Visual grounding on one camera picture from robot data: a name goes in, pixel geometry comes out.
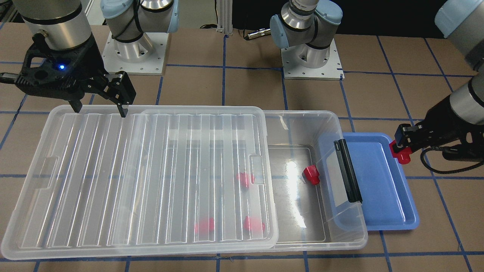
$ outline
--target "red plastic piece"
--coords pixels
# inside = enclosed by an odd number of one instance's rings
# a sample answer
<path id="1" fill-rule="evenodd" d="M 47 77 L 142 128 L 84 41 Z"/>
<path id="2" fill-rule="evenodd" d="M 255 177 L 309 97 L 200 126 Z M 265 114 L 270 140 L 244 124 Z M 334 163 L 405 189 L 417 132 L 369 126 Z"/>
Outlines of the red plastic piece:
<path id="1" fill-rule="evenodd" d="M 199 231 L 201 233 L 207 233 L 214 230 L 215 230 L 215 222 L 213 220 L 213 217 L 210 217 L 208 220 L 200 221 L 200 225 L 195 224 L 195 233 L 198 233 Z"/>
<path id="2" fill-rule="evenodd" d="M 390 144 L 390 151 L 392 152 L 393 158 L 396 158 L 398 160 L 398 162 L 402 165 L 406 165 L 407 163 L 409 163 L 410 162 L 410 154 L 413 153 L 412 149 L 410 149 L 410 147 L 405 147 L 399 153 L 395 153 L 395 151 L 393 151 L 394 145 L 396 145 L 396 140 L 394 140 Z"/>
<path id="3" fill-rule="evenodd" d="M 319 172 L 316 169 L 316 165 L 306 167 L 306 169 L 304 169 L 304 175 L 312 185 L 319 184 Z"/>
<path id="4" fill-rule="evenodd" d="M 249 216 L 245 217 L 245 221 L 243 223 L 243 228 L 246 230 L 258 230 L 262 228 L 262 231 L 266 230 L 266 224 L 262 222 L 260 219 L 256 220 L 254 218 L 251 218 Z"/>
<path id="5" fill-rule="evenodd" d="M 254 180 L 256 179 L 254 175 L 250 175 L 247 173 L 239 173 L 239 181 L 241 182 L 241 186 L 245 188 L 249 188 L 249 184 L 252 182 L 254 184 Z"/>

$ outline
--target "blue plastic tray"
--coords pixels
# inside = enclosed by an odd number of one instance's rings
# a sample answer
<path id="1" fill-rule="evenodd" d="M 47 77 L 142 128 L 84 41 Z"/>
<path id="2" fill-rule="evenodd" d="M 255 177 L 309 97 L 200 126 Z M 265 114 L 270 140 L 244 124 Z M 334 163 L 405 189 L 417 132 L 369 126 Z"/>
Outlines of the blue plastic tray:
<path id="1" fill-rule="evenodd" d="M 363 198 L 368 230 L 414 229 L 419 215 L 401 165 L 383 133 L 344 133 Z"/>

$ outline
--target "black background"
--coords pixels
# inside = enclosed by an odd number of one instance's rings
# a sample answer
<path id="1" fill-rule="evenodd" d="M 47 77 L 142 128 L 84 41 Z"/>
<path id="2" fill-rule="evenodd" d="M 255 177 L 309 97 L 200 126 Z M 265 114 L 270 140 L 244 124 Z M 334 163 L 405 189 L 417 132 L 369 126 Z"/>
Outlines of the black background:
<path id="1" fill-rule="evenodd" d="M 234 0 L 236 29 L 268 28 L 287 0 Z M 333 0 L 343 10 L 339 34 L 443 38 L 434 18 L 445 0 Z"/>

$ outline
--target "metal mounting plate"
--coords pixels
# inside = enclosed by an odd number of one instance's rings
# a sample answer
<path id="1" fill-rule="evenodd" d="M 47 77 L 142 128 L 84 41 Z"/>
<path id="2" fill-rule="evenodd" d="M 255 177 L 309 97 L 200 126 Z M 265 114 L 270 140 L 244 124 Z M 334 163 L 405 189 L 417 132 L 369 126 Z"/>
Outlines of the metal mounting plate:
<path id="1" fill-rule="evenodd" d="M 130 63 L 118 58 L 114 49 L 111 32 L 107 38 L 103 51 L 104 67 L 109 73 L 120 70 L 130 75 L 157 75 L 160 76 L 165 66 L 165 53 L 168 44 L 168 33 L 146 33 L 153 42 L 155 52 L 144 62 Z"/>
<path id="2" fill-rule="evenodd" d="M 300 65 L 296 60 L 298 56 L 294 52 L 295 48 L 291 46 L 281 49 L 285 79 L 339 80 L 341 77 L 345 78 L 334 40 L 330 45 L 330 57 L 321 68 L 307 68 Z"/>

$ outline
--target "clear plastic bin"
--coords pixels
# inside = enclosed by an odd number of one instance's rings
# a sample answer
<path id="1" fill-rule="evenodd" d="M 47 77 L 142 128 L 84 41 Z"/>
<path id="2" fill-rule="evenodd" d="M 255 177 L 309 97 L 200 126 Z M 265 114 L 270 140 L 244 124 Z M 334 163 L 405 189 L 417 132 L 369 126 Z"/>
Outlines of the clear plastic bin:
<path id="1" fill-rule="evenodd" d="M 55 108 L 2 243 L 10 259 L 263 250 L 278 228 L 256 107 Z"/>
<path id="2" fill-rule="evenodd" d="M 3 239 L 9 259 L 365 246 L 328 111 L 69 106 L 49 115 Z M 320 184 L 303 178 L 316 165 Z"/>
<path id="3" fill-rule="evenodd" d="M 329 111 L 264 111 L 279 241 L 267 251 L 346 250 L 366 245 L 361 202 L 350 203 L 334 141 L 343 138 Z M 303 178 L 316 165 L 320 184 Z"/>

